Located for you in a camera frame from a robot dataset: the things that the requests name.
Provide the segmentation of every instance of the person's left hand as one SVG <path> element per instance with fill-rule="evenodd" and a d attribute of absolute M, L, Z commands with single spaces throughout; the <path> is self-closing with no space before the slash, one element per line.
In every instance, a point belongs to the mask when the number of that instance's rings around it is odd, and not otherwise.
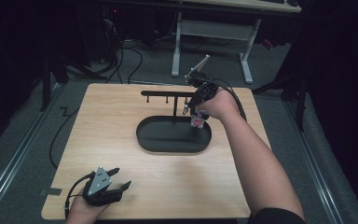
<path fill-rule="evenodd" d="M 98 216 L 110 205 L 93 206 L 84 200 L 83 189 L 75 196 L 72 201 L 71 209 L 66 223 L 94 223 Z"/>

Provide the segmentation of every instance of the person's right hand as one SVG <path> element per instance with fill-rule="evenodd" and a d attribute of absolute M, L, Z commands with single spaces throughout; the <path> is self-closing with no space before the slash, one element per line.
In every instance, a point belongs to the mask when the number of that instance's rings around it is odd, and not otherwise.
<path fill-rule="evenodd" d="M 208 114 L 223 121 L 225 118 L 230 118 L 240 114 L 238 105 L 233 96 L 221 88 L 217 91 L 215 97 L 207 102 L 197 105 L 198 109 L 206 110 Z"/>

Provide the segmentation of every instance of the desk leg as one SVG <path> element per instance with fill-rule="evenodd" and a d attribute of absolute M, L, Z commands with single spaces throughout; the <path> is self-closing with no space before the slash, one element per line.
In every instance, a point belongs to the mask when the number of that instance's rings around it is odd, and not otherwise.
<path fill-rule="evenodd" d="M 249 53 L 251 52 L 252 45 L 255 42 L 255 36 L 257 35 L 257 31 L 258 31 L 258 27 L 260 26 L 260 22 L 261 22 L 261 19 L 257 19 L 255 21 L 255 25 L 250 33 L 249 40 L 248 40 L 248 43 L 245 48 L 245 52 L 240 54 L 242 72 L 243 72 L 243 75 L 245 76 L 245 82 L 247 84 L 253 83 L 252 74 L 251 74 L 251 71 L 249 69 L 249 64 L 248 64 L 248 57 L 249 57 Z"/>
<path fill-rule="evenodd" d="M 173 77 L 179 76 L 179 63 L 180 63 L 180 35 L 182 32 L 182 12 L 178 12 L 178 22 L 176 24 L 176 43 L 175 52 L 173 53 L 172 72 Z"/>

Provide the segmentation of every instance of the wooden table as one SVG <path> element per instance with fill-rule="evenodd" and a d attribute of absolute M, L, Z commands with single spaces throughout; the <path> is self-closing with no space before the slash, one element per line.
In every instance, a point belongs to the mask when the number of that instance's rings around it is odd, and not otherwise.
<path fill-rule="evenodd" d="M 248 122 L 268 144 L 252 92 L 234 90 L 241 99 Z M 105 170 L 120 168 L 112 177 L 117 185 L 132 181 L 121 202 L 109 206 L 100 219 L 250 216 L 221 123 L 216 119 L 207 120 L 212 140 L 200 153 L 153 154 L 139 146 L 137 125 L 149 116 L 172 115 L 173 99 L 166 104 L 165 97 L 150 97 L 147 103 L 141 91 L 194 92 L 195 88 L 89 85 L 51 184 L 52 188 L 62 189 L 62 193 L 47 197 L 42 217 L 64 219 L 63 205 L 69 189 L 100 165 Z M 178 115 L 183 111 L 183 100 L 179 99 Z M 79 184 L 74 192 L 84 184 Z"/>

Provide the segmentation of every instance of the desk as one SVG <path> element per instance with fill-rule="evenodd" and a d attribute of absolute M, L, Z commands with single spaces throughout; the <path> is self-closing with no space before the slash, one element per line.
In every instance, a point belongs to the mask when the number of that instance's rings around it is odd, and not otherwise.
<path fill-rule="evenodd" d="M 286 2 L 284 4 L 270 3 L 259 0 L 182 0 L 181 3 L 202 3 L 217 5 L 222 7 L 244 7 L 258 10 L 272 10 L 280 12 L 295 12 L 301 11 L 300 7 L 291 7 Z M 242 72 L 247 84 L 252 84 L 253 79 L 249 69 L 248 57 L 251 52 L 252 45 L 255 42 L 255 36 L 260 25 L 261 19 L 256 19 L 255 24 L 252 25 L 237 25 L 220 22 L 208 21 L 190 21 L 182 20 L 182 13 L 178 13 L 178 20 L 176 25 L 176 45 L 173 53 L 172 61 L 172 76 L 179 76 L 180 63 L 180 39 L 181 35 L 199 35 L 215 38 L 235 39 L 246 41 L 244 52 L 240 53 L 240 62 Z"/>
<path fill-rule="evenodd" d="M 250 125 L 269 144 L 255 99 L 248 89 L 234 89 Z M 188 86 L 91 84 L 63 152 L 42 210 L 45 219 L 64 219 L 69 189 L 99 165 L 120 168 L 114 183 L 131 180 L 121 202 L 100 219 L 236 218 L 250 216 L 241 190 L 227 136 L 220 121 L 208 119 L 212 140 L 197 154 L 153 154 L 136 140 L 139 122 L 149 116 L 171 115 L 173 99 L 150 97 L 141 91 L 195 91 Z M 178 115 L 183 108 L 178 106 Z M 83 184 L 78 185 L 77 192 Z"/>

